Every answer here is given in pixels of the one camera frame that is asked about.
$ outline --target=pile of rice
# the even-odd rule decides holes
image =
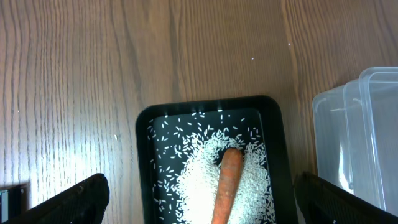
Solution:
[[[195,133],[186,141],[186,148],[190,149],[188,160],[172,187],[180,197],[177,207],[181,212],[176,210],[178,221],[211,223],[220,176],[220,165],[214,161],[220,151],[234,147],[244,151],[244,165],[228,223],[275,223],[264,143],[246,145],[239,136],[230,138],[220,130],[207,141]]]

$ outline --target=black rectangular tray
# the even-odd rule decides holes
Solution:
[[[160,152],[154,152],[154,144],[148,141],[150,136],[147,135],[147,131],[149,125],[153,124],[153,119],[164,117],[165,115],[192,114],[199,111],[206,113],[221,109],[224,111],[236,110],[235,113],[237,114],[244,113],[246,110],[247,113],[249,113],[246,119],[248,119],[249,122],[258,123],[259,129],[262,130],[261,137],[265,144],[267,154],[267,170],[271,178],[272,195],[275,205],[275,220],[277,223],[298,222],[285,145],[283,122],[279,106],[272,98],[267,96],[250,96],[225,100],[154,105],[146,108],[140,113],[136,121],[136,136],[144,223],[163,223],[160,222],[161,220],[159,220],[157,216],[158,211],[155,206],[154,192],[152,189],[154,181],[152,178],[153,176],[157,177],[158,174],[153,173],[153,165],[149,162],[156,154],[162,155],[162,150]],[[258,116],[251,116],[253,113],[258,113],[259,119],[255,119],[255,117]],[[180,128],[186,128],[183,125],[185,124],[179,124]]]

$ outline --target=brown wooden surface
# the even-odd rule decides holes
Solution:
[[[249,95],[279,102],[292,175],[316,172],[312,98],[398,65],[397,11],[395,0],[2,0],[0,186],[30,183],[33,207],[102,172],[104,223],[142,223],[139,112]]]

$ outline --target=black tray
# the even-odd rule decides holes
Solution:
[[[289,162],[286,152],[282,117],[278,104],[267,96],[155,105],[141,112],[136,122],[136,133],[144,223],[165,223],[160,222],[157,204],[154,202],[154,196],[161,194],[161,192],[153,192],[152,189],[154,182],[159,178],[158,175],[163,174],[154,172],[153,164],[149,161],[159,154],[163,156],[163,159],[159,160],[157,166],[163,164],[163,168],[166,169],[168,163],[174,162],[176,164],[175,160],[170,161],[170,159],[166,159],[169,158],[169,156],[162,154],[164,152],[163,148],[159,148],[158,151],[154,150],[156,148],[154,145],[159,144],[159,142],[148,141],[149,138],[152,138],[152,136],[148,136],[148,127],[150,125],[159,127],[162,123],[159,121],[153,122],[153,119],[167,115],[169,118],[167,118],[166,121],[170,122],[170,127],[173,128],[157,128],[158,133],[152,133],[153,135],[157,135],[157,137],[155,137],[156,139],[160,139],[161,136],[165,136],[166,134],[176,139],[177,135],[173,135],[173,132],[177,131],[177,129],[175,129],[176,124],[179,128],[184,130],[192,128],[192,126],[187,125],[186,119],[184,119],[184,122],[179,123],[179,121],[177,121],[179,117],[174,115],[185,116],[187,118],[187,114],[191,116],[194,112],[201,111],[202,113],[208,113],[220,109],[223,111],[232,110],[228,113],[231,114],[231,116],[244,116],[245,122],[256,124],[261,132],[259,133],[261,135],[261,140],[266,146],[267,170],[271,178],[272,195],[275,205],[275,220],[277,223],[297,223],[297,211],[295,208]],[[218,116],[216,118],[213,113],[211,119],[206,117],[206,122],[199,119],[197,122],[201,123],[203,129],[206,128],[208,123],[211,123],[212,126],[216,125],[218,129],[222,129],[224,126],[231,127],[227,113],[223,114],[224,118],[222,120]],[[190,118],[191,123],[195,121],[193,117]],[[174,142],[172,142],[171,138],[170,140],[171,141],[168,141],[167,144],[173,145]]]

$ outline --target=carrot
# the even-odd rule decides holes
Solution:
[[[228,222],[242,175],[242,168],[243,156],[241,151],[229,148],[221,161],[212,224],[226,224]]]

